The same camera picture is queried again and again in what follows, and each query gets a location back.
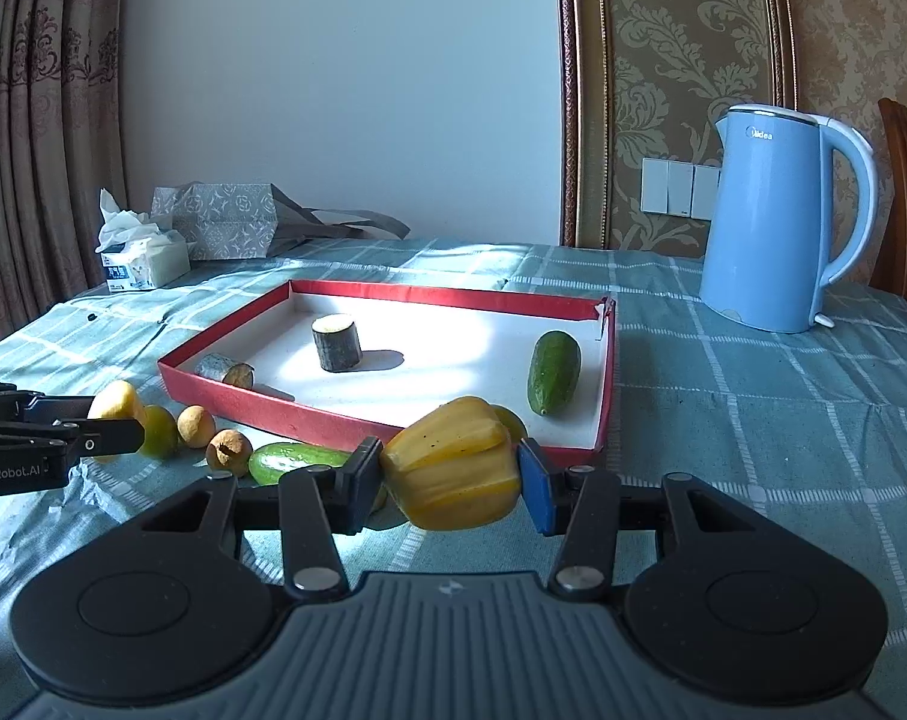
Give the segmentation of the brown patterned curtain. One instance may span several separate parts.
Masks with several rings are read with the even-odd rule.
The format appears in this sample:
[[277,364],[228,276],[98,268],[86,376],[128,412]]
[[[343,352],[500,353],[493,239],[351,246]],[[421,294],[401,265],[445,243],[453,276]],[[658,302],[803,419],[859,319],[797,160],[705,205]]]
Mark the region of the brown patterned curtain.
[[121,0],[0,0],[0,340],[103,280],[98,197],[126,197]]

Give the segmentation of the grey eggplant slice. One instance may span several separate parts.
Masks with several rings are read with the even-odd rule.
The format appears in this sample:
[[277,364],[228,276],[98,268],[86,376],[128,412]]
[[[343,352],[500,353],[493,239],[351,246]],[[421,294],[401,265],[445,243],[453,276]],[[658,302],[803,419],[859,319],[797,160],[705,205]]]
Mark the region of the grey eggplant slice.
[[255,369],[248,362],[236,361],[224,355],[204,355],[199,358],[194,372],[203,379],[225,383],[238,388],[252,388]]

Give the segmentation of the small yellow round fruit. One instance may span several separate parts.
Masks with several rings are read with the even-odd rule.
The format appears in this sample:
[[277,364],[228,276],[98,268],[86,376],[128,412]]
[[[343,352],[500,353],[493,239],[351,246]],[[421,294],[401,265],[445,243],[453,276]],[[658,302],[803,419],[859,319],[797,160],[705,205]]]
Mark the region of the small yellow round fruit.
[[217,434],[214,417],[201,405],[186,406],[176,418],[176,429],[181,442],[194,450],[206,449]]

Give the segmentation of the white wall switch panel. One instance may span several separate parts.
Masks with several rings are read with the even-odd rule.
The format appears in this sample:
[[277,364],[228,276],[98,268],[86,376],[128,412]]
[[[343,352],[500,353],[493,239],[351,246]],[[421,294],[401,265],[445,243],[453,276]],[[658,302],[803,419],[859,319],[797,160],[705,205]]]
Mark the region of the white wall switch panel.
[[652,215],[710,221],[716,210],[719,179],[717,166],[643,158],[640,210]]

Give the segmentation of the gold ornate wall frame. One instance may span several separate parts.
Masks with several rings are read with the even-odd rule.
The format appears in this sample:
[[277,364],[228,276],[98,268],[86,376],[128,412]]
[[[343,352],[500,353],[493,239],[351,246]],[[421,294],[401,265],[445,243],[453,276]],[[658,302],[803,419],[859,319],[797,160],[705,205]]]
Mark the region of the gold ornate wall frame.
[[797,104],[790,0],[559,0],[559,41],[559,239],[701,255],[707,223],[642,210],[643,161],[713,166],[730,104]]

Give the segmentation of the green cucumber half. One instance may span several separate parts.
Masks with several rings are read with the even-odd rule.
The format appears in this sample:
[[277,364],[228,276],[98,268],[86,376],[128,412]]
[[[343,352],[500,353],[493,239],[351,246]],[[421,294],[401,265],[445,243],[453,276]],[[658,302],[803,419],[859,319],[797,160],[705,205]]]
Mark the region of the green cucumber half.
[[526,398],[533,413],[556,415],[574,397],[582,369],[582,351],[569,333],[551,330],[538,338],[529,361]]

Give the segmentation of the small yellow pepper piece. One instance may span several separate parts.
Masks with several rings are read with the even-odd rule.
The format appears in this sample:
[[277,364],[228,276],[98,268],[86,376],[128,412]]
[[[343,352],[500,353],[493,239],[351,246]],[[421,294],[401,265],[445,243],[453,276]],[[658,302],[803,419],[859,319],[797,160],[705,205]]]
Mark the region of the small yellow pepper piece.
[[135,419],[145,427],[145,411],[136,387],[128,380],[113,380],[98,392],[87,411],[89,419]]

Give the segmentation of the small tan round fruit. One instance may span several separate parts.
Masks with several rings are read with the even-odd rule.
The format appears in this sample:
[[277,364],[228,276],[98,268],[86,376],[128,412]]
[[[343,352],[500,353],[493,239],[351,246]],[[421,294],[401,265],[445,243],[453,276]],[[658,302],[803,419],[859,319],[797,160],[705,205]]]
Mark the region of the small tan round fruit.
[[214,472],[229,472],[237,478],[248,475],[252,443],[237,429],[222,429],[209,440],[204,457]]

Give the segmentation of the white tissue pack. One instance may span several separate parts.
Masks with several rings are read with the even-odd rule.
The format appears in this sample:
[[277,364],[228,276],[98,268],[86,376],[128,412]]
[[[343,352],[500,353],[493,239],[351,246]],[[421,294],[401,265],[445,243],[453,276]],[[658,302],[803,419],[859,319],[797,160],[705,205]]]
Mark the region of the white tissue pack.
[[106,188],[100,190],[100,213],[97,254],[110,293],[152,291],[190,271],[188,242],[170,216],[121,210]]

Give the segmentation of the grey patterned gift bag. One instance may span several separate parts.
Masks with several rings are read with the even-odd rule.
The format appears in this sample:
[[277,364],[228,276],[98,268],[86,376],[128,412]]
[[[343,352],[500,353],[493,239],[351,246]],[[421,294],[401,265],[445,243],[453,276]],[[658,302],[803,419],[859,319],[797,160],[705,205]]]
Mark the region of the grey patterned gift bag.
[[409,236],[409,226],[393,216],[309,208],[261,182],[156,187],[151,215],[185,239],[193,262],[270,259],[313,239]]

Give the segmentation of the green cucumber end piece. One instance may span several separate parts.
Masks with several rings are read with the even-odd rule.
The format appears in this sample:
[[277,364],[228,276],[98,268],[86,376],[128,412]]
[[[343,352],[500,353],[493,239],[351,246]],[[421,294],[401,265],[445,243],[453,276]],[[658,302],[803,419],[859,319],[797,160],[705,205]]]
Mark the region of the green cucumber end piece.
[[300,442],[273,442],[256,449],[248,458],[248,473],[261,486],[273,486],[282,475],[305,466],[343,466],[351,456],[343,450]]

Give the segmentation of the dark eggplant chunk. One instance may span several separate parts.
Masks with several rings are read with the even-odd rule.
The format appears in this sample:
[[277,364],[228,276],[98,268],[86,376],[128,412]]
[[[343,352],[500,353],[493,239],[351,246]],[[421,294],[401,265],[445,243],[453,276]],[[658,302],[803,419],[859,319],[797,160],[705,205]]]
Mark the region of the dark eggplant chunk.
[[343,314],[316,317],[312,337],[323,371],[346,372],[362,361],[359,333],[354,320]]

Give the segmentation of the red shallow cardboard box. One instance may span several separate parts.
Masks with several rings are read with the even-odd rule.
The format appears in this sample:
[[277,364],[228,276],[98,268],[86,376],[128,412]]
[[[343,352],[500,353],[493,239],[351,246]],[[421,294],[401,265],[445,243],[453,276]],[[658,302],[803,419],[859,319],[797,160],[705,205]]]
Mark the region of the red shallow cardboard box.
[[[351,317],[357,327],[362,361],[350,371],[321,369],[312,322],[328,314]],[[391,439],[433,408],[474,395],[512,410],[552,460],[572,465],[606,445],[614,319],[608,296],[292,280],[172,349],[158,370],[183,405],[341,450],[367,436]],[[572,403],[540,416],[529,409],[526,381],[533,346],[551,330],[577,340],[582,371]],[[248,362],[253,387],[199,377],[194,366],[204,355]]]

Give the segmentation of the small green tomato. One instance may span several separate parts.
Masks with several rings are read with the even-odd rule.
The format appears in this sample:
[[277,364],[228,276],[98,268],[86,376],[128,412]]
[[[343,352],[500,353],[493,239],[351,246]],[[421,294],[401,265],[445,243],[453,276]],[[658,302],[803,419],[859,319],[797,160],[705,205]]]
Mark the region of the small green tomato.
[[499,421],[505,426],[505,429],[507,429],[513,444],[518,444],[520,440],[528,436],[525,424],[523,424],[523,421],[518,418],[513,411],[510,411],[502,405],[492,405],[492,411],[496,413]]

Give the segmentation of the yellow bell pepper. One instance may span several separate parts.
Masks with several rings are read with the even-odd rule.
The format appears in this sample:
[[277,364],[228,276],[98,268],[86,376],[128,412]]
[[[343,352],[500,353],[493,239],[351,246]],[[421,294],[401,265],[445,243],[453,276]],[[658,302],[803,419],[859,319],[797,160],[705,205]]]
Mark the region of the yellow bell pepper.
[[522,492],[513,439],[478,397],[449,401],[403,429],[383,447],[380,466],[400,511],[429,532],[497,522]]

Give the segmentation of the teal plaid tablecloth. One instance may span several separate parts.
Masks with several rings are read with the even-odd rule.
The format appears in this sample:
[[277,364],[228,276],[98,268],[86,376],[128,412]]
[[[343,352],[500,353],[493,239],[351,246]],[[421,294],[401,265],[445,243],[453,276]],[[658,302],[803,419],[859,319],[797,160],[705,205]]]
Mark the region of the teal plaid tablecloth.
[[[907,305],[840,281],[836,327],[755,332],[699,302],[701,266],[629,250],[455,242],[310,242],[284,259],[214,263],[149,293],[90,289],[0,341],[0,382],[94,395],[115,379],[178,406],[157,361],[281,284],[383,281],[613,296],[616,392],[606,466],[625,484],[688,472],[857,567],[883,593],[890,633],[869,693],[907,718]],[[97,320],[89,322],[94,312]],[[202,476],[202,455],[84,461],[59,491],[0,499],[0,718],[35,694],[10,644],[22,585],[95,536]],[[336,536],[360,572],[549,571],[559,541],[523,507],[490,527],[430,533],[388,509],[385,530]]]

